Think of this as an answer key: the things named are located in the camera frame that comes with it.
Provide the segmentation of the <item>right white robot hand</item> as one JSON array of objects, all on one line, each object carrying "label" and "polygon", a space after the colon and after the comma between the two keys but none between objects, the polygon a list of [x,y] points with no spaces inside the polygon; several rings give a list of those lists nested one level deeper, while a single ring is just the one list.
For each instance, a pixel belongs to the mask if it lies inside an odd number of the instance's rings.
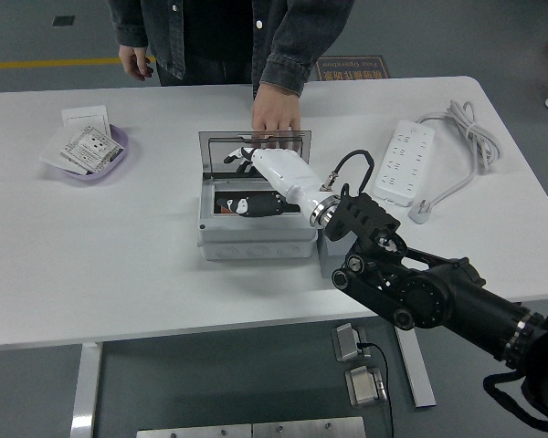
[{"label": "right white robot hand", "polygon": [[216,198],[217,205],[243,217],[281,215],[296,205],[310,226],[322,229],[330,222],[339,197],[322,189],[322,180],[297,152],[243,147],[231,152],[224,162],[236,159],[252,165],[273,190],[255,195],[225,194]]}]

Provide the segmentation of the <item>person's left hand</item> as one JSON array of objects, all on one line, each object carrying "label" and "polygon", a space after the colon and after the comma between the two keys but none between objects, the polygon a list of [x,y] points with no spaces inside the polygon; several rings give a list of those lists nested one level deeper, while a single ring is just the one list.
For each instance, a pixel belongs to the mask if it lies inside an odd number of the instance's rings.
[{"label": "person's left hand", "polygon": [[251,128],[255,138],[264,132],[301,130],[300,97],[291,90],[261,83],[252,111]]}]

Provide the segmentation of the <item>person's right hand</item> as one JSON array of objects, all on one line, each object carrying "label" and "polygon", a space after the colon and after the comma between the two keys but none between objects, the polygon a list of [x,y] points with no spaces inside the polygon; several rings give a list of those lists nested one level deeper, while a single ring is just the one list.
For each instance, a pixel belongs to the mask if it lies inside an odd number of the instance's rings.
[{"label": "person's right hand", "polygon": [[147,57],[147,47],[119,46],[119,58],[123,70],[130,77],[145,81],[153,75],[150,59]]}]

